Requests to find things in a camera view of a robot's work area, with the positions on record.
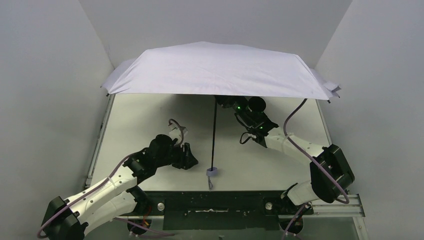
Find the black and lavender folding umbrella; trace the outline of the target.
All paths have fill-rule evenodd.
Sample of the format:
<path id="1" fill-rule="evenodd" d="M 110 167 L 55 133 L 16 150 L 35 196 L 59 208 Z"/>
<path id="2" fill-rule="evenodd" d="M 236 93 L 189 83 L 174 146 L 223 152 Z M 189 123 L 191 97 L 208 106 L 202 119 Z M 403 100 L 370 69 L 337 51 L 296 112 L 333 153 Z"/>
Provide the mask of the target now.
<path id="1" fill-rule="evenodd" d="M 109 94 L 175 94 L 329 100 L 325 81 L 296 54 L 237 44 L 194 42 L 148 49 L 124 61 L 102 85 Z"/>

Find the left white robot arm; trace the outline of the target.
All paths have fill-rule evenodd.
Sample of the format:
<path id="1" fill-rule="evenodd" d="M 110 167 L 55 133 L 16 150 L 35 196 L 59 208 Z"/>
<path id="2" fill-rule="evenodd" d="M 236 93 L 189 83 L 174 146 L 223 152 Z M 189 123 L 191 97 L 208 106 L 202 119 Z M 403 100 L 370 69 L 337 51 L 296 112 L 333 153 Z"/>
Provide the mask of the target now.
<path id="1" fill-rule="evenodd" d="M 189 170 L 199 163 L 190 144 L 159 134 L 138 152 L 121 160 L 106 178 L 82 192 L 51 200 L 37 238 L 82 240 L 99 226 L 137 207 L 146 207 L 148 198 L 139 184 L 154 176 L 158 168 L 172 166 Z"/>

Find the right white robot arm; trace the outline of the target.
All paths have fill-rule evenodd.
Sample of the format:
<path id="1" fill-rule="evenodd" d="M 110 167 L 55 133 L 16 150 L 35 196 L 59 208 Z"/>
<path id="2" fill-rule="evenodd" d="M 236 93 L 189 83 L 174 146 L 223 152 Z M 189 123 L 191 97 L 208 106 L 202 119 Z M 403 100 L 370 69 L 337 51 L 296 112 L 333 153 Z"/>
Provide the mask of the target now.
<path id="1" fill-rule="evenodd" d="M 266 115 L 266 102 L 259 96 L 217 95 L 215 101 L 216 105 L 234 111 L 237 122 L 245 128 L 248 140 L 309 167 L 310 180 L 294 183 L 283 194 L 284 199 L 295 206 L 315 200 L 330 204 L 350 203 L 347 188 L 355 181 L 355 176 L 342 149 L 335 144 L 323 146 L 309 142 L 287 130 L 289 120 L 305 105 L 305 99 L 282 126 Z"/>

